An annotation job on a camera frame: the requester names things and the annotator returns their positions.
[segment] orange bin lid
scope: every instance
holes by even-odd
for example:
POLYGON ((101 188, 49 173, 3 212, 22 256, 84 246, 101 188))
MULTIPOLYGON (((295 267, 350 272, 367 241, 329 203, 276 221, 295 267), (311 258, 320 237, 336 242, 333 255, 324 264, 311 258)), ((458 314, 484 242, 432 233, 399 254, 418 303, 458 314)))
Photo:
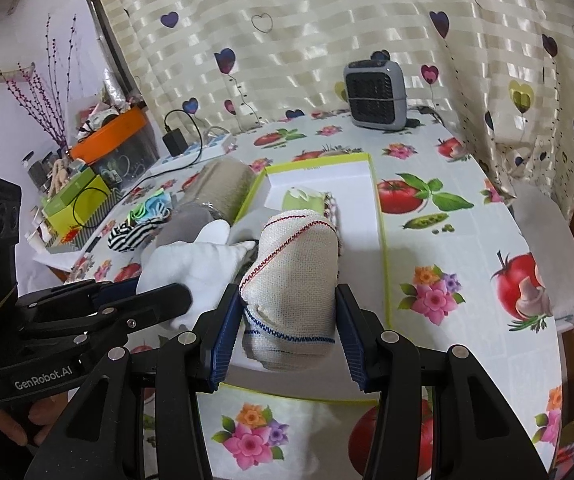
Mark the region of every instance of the orange bin lid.
POLYGON ((87 164, 93 164, 99 158, 112 152, 125 140, 137 133, 147 124, 147 118, 140 108, 120 114, 112 122, 92 133, 82 142, 71 148, 73 158, 81 158, 87 164))

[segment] plastic storage bin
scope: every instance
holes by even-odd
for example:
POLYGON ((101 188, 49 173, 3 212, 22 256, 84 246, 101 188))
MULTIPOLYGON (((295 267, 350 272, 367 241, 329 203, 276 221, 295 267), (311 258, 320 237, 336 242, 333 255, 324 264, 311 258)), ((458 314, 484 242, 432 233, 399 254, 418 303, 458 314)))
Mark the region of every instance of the plastic storage bin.
POLYGON ((158 160, 153 130, 144 113, 132 108, 71 149, 110 188, 126 192, 158 160))

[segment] gray portable heater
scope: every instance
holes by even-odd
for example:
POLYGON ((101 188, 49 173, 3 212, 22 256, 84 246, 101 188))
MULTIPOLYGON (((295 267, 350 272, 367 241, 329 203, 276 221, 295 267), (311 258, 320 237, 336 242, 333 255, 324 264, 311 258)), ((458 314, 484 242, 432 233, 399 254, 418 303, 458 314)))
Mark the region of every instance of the gray portable heater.
POLYGON ((344 69, 347 99, 356 126, 402 130, 406 124, 403 71, 387 59, 366 59, 344 69))

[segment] pink heart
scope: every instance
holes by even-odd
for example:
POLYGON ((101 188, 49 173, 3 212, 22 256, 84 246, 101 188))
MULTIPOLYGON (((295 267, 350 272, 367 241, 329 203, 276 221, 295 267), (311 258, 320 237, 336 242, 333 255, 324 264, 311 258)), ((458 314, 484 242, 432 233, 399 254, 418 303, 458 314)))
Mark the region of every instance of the pink heart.
POLYGON ((420 67, 420 74, 422 75, 422 78, 430 85, 433 85, 436 81, 438 81, 437 66, 422 65, 420 67))
POLYGON ((236 114, 236 108, 234 107, 234 104, 231 102, 231 99, 227 99, 225 101, 225 110, 232 115, 236 114))

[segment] pea pod print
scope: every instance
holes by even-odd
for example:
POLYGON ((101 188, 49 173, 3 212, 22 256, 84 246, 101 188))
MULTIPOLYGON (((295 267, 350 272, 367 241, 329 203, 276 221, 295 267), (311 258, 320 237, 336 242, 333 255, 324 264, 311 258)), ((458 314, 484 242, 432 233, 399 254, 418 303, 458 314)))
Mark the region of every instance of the pea pod print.
POLYGON ((433 225, 444 222, 449 215, 447 213, 432 213, 430 215, 419 216, 412 218, 409 222, 403 225, 403 229, 426 229, 433 225))

